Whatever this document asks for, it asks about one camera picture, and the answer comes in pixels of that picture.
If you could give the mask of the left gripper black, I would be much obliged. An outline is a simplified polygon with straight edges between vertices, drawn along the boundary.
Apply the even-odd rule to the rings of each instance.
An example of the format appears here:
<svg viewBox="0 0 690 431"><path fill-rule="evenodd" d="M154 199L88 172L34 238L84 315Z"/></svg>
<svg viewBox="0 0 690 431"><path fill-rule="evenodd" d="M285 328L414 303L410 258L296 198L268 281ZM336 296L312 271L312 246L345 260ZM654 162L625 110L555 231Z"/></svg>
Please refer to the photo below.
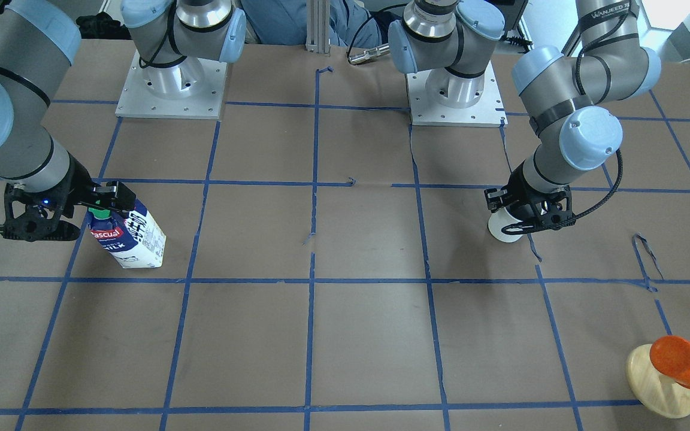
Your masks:
<svg viewBox="0 0 690 431"><path fill-rule="evenodd" d="M529 185L526 173L532 167L532 160L523 163L510 174L506 187L485 189L486 205L491 213L507 208L512 216L521 220L509 228L520 227L523 235L547 230L558 231L572 226L577 216L571 210L570 188L542 192Z"/></svg>

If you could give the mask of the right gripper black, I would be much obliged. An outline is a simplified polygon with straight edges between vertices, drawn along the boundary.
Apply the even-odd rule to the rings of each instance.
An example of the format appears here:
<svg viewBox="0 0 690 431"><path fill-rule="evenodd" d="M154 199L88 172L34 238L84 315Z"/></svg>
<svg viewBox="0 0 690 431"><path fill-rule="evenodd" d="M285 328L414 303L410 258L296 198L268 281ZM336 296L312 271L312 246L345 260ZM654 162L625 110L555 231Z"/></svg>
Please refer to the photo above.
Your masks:
<svg viewBox="0 0 690 431"><path fill-rule="evenodd" d="M130 213L136 208L137 195L119 181L95 186L87 169L74 157L69 158L65 178L57 185L39 193L28 193L8 184L4 191L5 223L0 224L0 236L25 242L72 242L80 229L61 219L71 218L75 205L87 206L115 213Z"/></svg>

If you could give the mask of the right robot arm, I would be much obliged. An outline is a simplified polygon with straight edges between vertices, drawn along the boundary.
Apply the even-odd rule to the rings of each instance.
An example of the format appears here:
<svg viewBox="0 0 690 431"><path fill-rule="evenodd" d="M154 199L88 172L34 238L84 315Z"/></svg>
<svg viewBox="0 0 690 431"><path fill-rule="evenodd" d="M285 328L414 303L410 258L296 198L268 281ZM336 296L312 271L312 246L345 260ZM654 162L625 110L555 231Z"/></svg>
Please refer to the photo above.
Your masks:
<svg viewBox="0 0 690 431"><path fill-rule="evenodd" d="M123 1L137 59L118 115L219 118L226 68L241 55L246 14L230 1ZM0 12L0 178L12 240L68 242L80 231L77 205L130 218L137 197L121 182L101 185L41 121L75 61L80 31L47 1L12 1Z"/></svg>

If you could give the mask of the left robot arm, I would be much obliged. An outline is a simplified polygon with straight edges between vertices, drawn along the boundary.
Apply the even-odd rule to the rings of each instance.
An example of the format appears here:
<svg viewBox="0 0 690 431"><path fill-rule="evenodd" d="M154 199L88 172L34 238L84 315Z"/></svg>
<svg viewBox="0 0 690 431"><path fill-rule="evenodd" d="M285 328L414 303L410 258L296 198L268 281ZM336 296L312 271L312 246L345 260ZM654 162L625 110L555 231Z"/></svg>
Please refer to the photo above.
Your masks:
<svg viewBox="0 0 690 431"><path fill-rule="evenodd" d="M569 57L552 45L534 47L512 79L540 144L500 189L485 191L488 230L501 242L575 224L570 183L619 154L619 120L602 107L652 89L662 62L640 45L636 1L578 1L582 49ZM495 44L506 35L501 11L485 1L411 1L389 25L392 62L403 74L430 71L436 101L475 104Z"/></svg>

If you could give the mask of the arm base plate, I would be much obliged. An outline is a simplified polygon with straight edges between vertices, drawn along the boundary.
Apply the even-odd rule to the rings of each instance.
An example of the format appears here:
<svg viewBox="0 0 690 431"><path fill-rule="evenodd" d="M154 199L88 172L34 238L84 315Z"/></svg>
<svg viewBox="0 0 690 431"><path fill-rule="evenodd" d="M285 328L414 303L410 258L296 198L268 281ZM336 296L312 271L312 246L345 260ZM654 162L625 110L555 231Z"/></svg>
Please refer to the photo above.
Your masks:
<svg viewBox="0 0 690 431"><path fill-rule="evenodd" d="M135 54L115 114L220 120L227 72L227 63L195 57L187 57L172 68L142 68L139 54Z"/></svg>
<svg viewBox="0 0 690 431"><path fill-rule="evenodd" d="M406 74L411 123L415 126L507 126L498 81L491 63L471 79L443 68Z"/></svg>

